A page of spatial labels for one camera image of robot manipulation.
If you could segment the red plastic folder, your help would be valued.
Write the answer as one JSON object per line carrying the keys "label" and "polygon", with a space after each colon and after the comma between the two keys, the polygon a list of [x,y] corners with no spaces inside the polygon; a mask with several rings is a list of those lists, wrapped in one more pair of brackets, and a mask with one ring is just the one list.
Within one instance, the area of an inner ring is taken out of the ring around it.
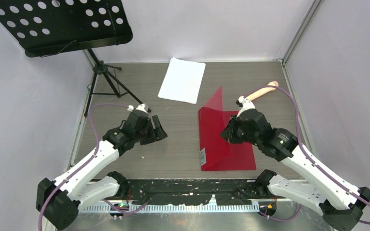
{"label": "red plastic folder", "polygon": [[230,144],[220,136],[230,117],[236,114],[236,111],[223,110],[221,87],[199,109],[199,157],[202,171],[257,169],[251,144]]}

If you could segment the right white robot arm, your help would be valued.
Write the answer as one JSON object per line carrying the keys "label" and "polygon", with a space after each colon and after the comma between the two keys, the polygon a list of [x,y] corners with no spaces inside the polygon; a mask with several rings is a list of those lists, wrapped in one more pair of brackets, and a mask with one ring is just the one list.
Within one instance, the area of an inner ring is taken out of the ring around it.
{"label": "right white robot arm", "polygon": [[273,128],[263,113],[248,109],[231,116],[220,136],[231,144],[247,142],[256,146],[311,183],[311,187],[304,186],[266,169],[254,183],[259,196],[294,200],[321,215],[337,231],[350,231],[360,222],[366,202],[370,202],[370,189],[348,183],[319,163],[306,147],[299,145],[293,133]]}

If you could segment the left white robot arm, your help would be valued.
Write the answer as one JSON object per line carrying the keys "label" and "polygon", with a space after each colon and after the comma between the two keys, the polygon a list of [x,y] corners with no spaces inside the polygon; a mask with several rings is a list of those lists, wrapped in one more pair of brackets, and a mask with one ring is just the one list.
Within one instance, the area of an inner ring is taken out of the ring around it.
{"label": "left white robot arm", "polygon": [[53,180],[40,181],[36,199],[39,230],[42,230],[44,218],[63,230],[83,209],[108,197],[123,199],[128,195],[129,181],[116,171],[98,182],[89,182],[135,144],[147,145],[167,138],[159,117],[150,116],[149,112],[140,106],[132,109],[128,118],[120,126],[108,130],[75,166]]}

